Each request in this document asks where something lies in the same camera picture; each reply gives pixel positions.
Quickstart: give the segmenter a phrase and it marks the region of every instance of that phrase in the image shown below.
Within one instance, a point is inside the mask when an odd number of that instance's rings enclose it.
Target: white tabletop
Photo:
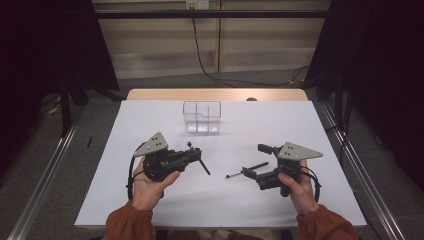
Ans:
[[[268,161],[257,170],[272,171],[276,158],[257,151],[262,143],[280,147],[286,141],[322,152],[308,161],[322,185],[320,203],[349,220],[365,220],[340,168],[312,102],[222,102],[219,134],[186,133],[183,101],[124,101],[75,225],[104,227],[110,212],[127,202],[125,185],[135,149],[157,131],[170,149],[202,150],[200,163],[186,167],[165,190],[153,210],[153,224],[167,228],[284,228],[297,226],[296,212],[279,188],[263,190],[244,176],[225,175]]]

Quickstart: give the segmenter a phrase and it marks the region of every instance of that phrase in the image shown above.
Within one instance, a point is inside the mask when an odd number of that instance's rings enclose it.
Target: transparent box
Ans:
[[[186,101],[183,106],[186,132],[219,133],[221,102]]]

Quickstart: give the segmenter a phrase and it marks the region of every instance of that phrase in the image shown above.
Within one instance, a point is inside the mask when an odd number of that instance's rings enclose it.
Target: forearm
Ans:
[[[109,214],[106,220],[107,235],[103,240],[156,239],[152,224],[153,213],[140,211],[128,201],[125,206]]]
[[[331,212],[325,206],[306,216],[297,217],[299,240],[344,239],[357,240],[358,235],[352,224],[342,216]]]

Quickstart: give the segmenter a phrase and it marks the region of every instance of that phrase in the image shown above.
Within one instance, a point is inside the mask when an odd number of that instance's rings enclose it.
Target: black cable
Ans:
[[[298,88],[303,90],[313,88],[318,83],[320,83],[322,79],[331,77],[331,73],[332,72],[330,70],[321,71],[315,76],[310,77],[307,81],[305,79],[305,82],[303,82],[300,86],[298,86]]]
[[[346,147],[346,141],[348,140],[349,119],[350,119],[351,113],[352,113],[352,99],[350,98],[350,96],[348,96],[345,114],[342,119],[343,126],[341,126],[341,129],[344,129],[344,135],[342,138],[342,145],[340,147],[340,154],[339,154],[339,163],[342,169],[343,169],[343,150]]]
[[[137,177],[138,175],[140,175],[140,174],[142,174],[142,173],[144,173],[144,171],[141,171],[141,172],[139,172],[139,173],[135,174],[135,175],[133,176],[133,179],[135,179],[135,177]]]
[[[208,78],[210,78],[211,80],[213,80],[213,81],[215,81],[215,82],[218,82],[218,83],[221,83],[221,84],[224,84],[224,85],[227,85],[227,86],[230,86],[230,87],[232,87],[232,88],[237,88],[237,87],[236,87],[236,86],[234,86],[234,85],[232,85],[232,84],[226,83],[226,82],[240,82],[240,83],[256,84],[256,85],[268,86],[268,87],[279,87],[279,86],[284,86],[284,85],[287,85],[287,84],[289,84],[289,83],[291,82],[291,81],[287,81],[287,82],[284,82],[284,83],[275,83],[275,84],[273,84],[273,83],[259,83],[259,82],[252,82],[252,81],[239,80],[239,79],[222,79],[222,78],[216,78],[216,77],[213,77],[213,76],[209,75],[209,74],[206,72],[206,70],[204,69],[204,67],[203,67],[203,63],[202,63],[202,59],[200,58],[199,43],[198,43],[198,41],[197,41],[196,20],[195,20],[194,18],[192,18],[192,23],[193,23],[193,30],[194,30],[194,38],[195,38],[195,41],[196,41],[197,57],[198,57],[198,59],[199,59],[200,68],[202,69],[203,73],[204,73],[204,74],[205,74]]]
[[[138,148],[137,148],[137,150],[135,150],[135,152],[137,152],[138,151],[138,149],[140,149],[141,148],[141,146],[143,146],[144,145],[144,143],[142,143]],[[129,168],[129,171],[128,171],[128,184],[127,184],[127,195],[128,195],[128,200],[131,200],[131,199],[133,199],[133,194],[132,194],[132,190],[133,190],[133,183],[134,183],[134,178],[137,176],[137,175],[139,175],[139,174],[141,174],[141,173],[143,173],[144,171],[141,171],[141,172],[139,172],[139,173],[137,173],[134,177],[133,177],[133,175],[132,175],[132,173],[133,173],[133,168],[134,168],[134,161],[135,161],[135,157],[134,157],[134,154],[133,154],[133,156],[132,156],[132,158],[131,158],[131,162],[130,162],[130,168]]]
[[[313,175],[311,175],[310,173],[306,173],[306,172],[303,172],[303,171],[301,171],[300,173],[301,174],[303,174],[303,175],[305,175],[305,176],[308,176],[308,177],[310,177],[312,180],[314,180],[314,183],[315,183],[315,195],[314,195],[314,198],[315,198],[315,201],[316,202],[318,202],[318,200],[319,200],[319,195],[320,195],[320,192],[321,192],[321,184],[319,184],[319,182],[318,182],[318,177],[317,177],[317,175],[314,173],[314,171],[312,171],[310,168],[308,168],[308,167],[304,167],[304,166],[300,166],[301,168],[305,168],[305,169],[307,169],[308,171],[310,171]]]
[[[297,76],[302,72],[303,69],[306,69],[306,68],[309,68],[309,65],[305,65],[303,67],[299,67],[299,68],[296,68],[295,70],[293,70],[293,72],[292,72],[292,81],[293,81],[292,88],[295,87]]]

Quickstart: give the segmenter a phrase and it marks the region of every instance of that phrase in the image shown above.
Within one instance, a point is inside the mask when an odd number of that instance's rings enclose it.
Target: human hand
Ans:
[[[137,210],[152,211],[158,204],[165,188],[177,180],[180,176],[180,172],[175,171],[162,182],[155,182],[150,180],[144,173],[141,173],[143,172],[143,161],[144,156],[133,172],[133,176],[137,176],[134,178],[134,197],[132,204]]]
[[[301,171],[306,173],[309,172],[305,168],[308,167],[306,160],[301,160],[300,166],[302,166]],[[278,178],[282,183],[290,187],[290,198],[298,214],[307,215],[319,208],[312,191],[311,178],[300,174],[299,182],[296,182],[293,178],[284,173],[278,174]]]

